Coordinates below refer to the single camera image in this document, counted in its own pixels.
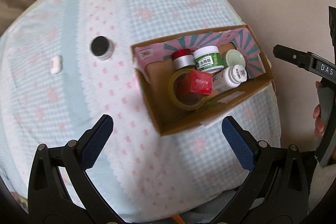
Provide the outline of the person's right hand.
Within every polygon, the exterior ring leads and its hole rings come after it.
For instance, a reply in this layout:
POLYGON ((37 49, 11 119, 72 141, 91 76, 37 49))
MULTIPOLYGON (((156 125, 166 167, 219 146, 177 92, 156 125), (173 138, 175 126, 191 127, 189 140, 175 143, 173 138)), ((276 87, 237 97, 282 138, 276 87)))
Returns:
POLYGON ((319 138, 324 135, 324 124, 321 118, 321 106, 317 105, 313 111, 313 118, 315 120, 314 135, 319 138))

